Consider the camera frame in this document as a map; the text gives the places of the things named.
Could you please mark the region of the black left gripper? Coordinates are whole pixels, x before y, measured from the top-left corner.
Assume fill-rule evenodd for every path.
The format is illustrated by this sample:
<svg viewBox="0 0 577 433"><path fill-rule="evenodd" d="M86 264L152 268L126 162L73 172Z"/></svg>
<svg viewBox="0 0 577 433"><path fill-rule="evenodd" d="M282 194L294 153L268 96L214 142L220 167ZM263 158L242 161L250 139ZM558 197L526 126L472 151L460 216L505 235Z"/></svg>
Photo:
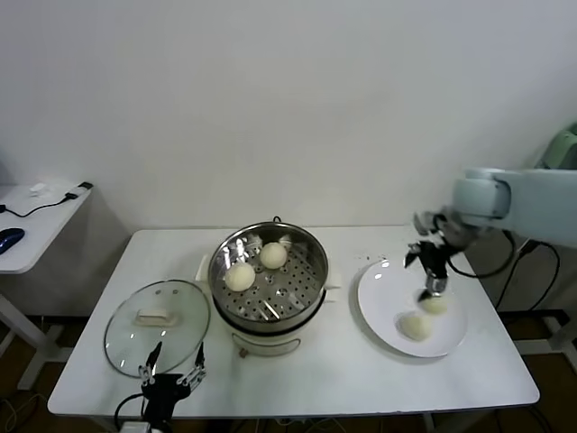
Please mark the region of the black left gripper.
<svg viewBox="0 0 577 433"><path fill-rule="evenodd" d="M145 399L142 420L152 429L172 432L172 415L179 401L190 395L190 387L197 387L206 377L204 344L201 343L193 368L182 377L176 373L155 374L162 342L149 353L144 364L138 368L142 381L141 391Z"/></svg>

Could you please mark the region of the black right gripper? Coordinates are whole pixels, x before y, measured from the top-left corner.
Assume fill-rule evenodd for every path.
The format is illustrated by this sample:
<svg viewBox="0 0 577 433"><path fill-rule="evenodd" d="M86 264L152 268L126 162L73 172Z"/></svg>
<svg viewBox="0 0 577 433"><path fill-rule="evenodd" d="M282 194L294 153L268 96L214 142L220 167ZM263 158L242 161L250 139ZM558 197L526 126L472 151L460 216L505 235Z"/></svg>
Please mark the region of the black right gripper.
<svg viewBox="0 0 577 433"><path fill-rule="evenodd" d="M446 264L451 257L451 248L446 244L434 244L429 241L420 241L409 244L408 252L403 260L406 269L417 258L427 274L425 288L419 294L417 301L442 297L447 284Z"/></svg>

